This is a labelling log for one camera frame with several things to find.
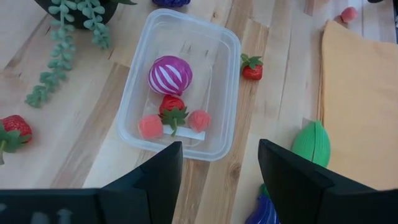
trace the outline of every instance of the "plastic container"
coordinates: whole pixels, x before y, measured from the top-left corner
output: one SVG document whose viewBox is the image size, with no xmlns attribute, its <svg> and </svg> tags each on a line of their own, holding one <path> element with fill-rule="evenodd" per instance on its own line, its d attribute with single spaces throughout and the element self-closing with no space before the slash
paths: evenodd
<svg viewBox="0 0 398 224">
<path fill-rule="evenodd" d="M 152 12 L 146 21 L 118 113 L 118 132 L 128 144 L 159 152 L 174 141 L 183 143 L 187 158 L 215 161 L 231 149 L 238 102 L 241 44 L 230 30 L 169 9 Z M 159 113 L 163 95 L 153 92 L 147 76 L 154 61 L 164 55 L 186 60 L 193 71 L 191 85 L 181 96 L 188 111 L 203 109 L 211 117 L 205 133 L 179 127 L 177 136 L 146 141 L 138 121 Z"/>
</svg>

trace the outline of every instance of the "wood grain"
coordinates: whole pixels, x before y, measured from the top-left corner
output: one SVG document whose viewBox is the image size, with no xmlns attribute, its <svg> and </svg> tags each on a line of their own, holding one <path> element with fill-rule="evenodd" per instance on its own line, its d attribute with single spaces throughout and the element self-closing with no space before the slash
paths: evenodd
<svg viewBox="0 0 398 224">
<path fill-rule="evenodd" d="M 34 129 L 31 144 L 5 155 L 0 189 L 102 187 L 154 155 L 127 145 L 116 127 L 141 30 L 158 8 L 148 0 L 137 3 L 118 7 L 109 22 L 113 46 L 107 51 L 91 44 L 90 32 L 74 33 L 74 69 L 41 110 L 29 108 L 24 97 L 47 69 L 51 18 L 32 0 L 0 3 L 0 117 L 21 114 Z M 184 159 L 173 223 L 244 223 L 262 183 L 258 140 L 289 148 L 305 121 L 317 118 L 322 29 L 348 6 L 359 12 L 348 29 L 396 41 L 392 1 L 192 0 L 176 9 L 231 29 L 243 52 L 263 56 L 264 77 L 240 80 L 229 154 L 215 162 Z"/>
</svg>

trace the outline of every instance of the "striped ball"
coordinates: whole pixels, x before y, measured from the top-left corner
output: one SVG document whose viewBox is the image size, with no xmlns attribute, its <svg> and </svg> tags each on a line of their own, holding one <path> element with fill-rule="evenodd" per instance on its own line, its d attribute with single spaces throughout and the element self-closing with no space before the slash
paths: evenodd
<svg viewBox="0 0 398 224">
<path fill-rule="evenodd" d="M 189 64 L 178 57 L 158 58 L 149 70 L 148 84 L 156 93 L 181 96 L 191 82 Z"/>
</svg>

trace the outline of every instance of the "pink ball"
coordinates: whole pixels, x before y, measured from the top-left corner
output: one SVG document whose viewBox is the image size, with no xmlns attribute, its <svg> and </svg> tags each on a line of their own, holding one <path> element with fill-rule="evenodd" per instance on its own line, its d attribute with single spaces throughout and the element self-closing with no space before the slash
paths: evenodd
<svg viewBox="0 0 398 224">
<path fill-rule="evenodd" d="M 348 7 L 341 13 L 343 22 L 351 22 L 358 16 L 358 12 L 354 7 Z"/>
<path fill-rule="evenodd" d="M 148 75 L 148 84 L 156 93 L 181 96 L 192 82 L 189 64 L 175 56 L 158 58 Z"/>
</svg>

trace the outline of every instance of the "black object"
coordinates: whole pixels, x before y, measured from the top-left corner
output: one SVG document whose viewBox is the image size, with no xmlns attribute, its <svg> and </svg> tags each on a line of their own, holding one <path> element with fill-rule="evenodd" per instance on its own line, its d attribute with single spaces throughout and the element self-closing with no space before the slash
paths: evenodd
<svg viewBox="0 0 398 224">
<path fill-rule="evenodd" d="M 99 0 L 101 5 L 105 8 L 105 13 L 101 15 L 103 18 L 102 23 L 107 24 L 109 20 L 111 20 L 114 12 L 116 11 L 116 8 L 118 7 L 117 2 L 112 2 L 110 0 Z M 52 3 L 51 0 L 35 0 L 37 4 L 39 4 L 40 7 L 42 7 L 48 14 L 50 14 L 52 17 L 60 20 L 60 14 L 53 15 L 49 13 L 49 7 L 50 6 L 55 6 L 55 4 Z M 67 24 L 72 24 L 74 25 L 77 29 L 86 29 L 84 27 L 83 23 L 88 20 L 88 18 L 81 13 L 79 10 L 71 10 L 69 9 L 69 14 L 73 15 L 75 17 L 75 21 L 73 22 L 68 22 L 65 20 L 65 23 Z"/>
<path fill-rule="evenodd" d="M 0 190 L 0 224 L 169 224 L 181 175 L 174 142 L 102 189 Z"/>
<path fill-rule="evenodd" d="M 374 190 L 265 139 L 258 159 L 283 224 L 398 223 L 398 189 Z"/>
</svg>

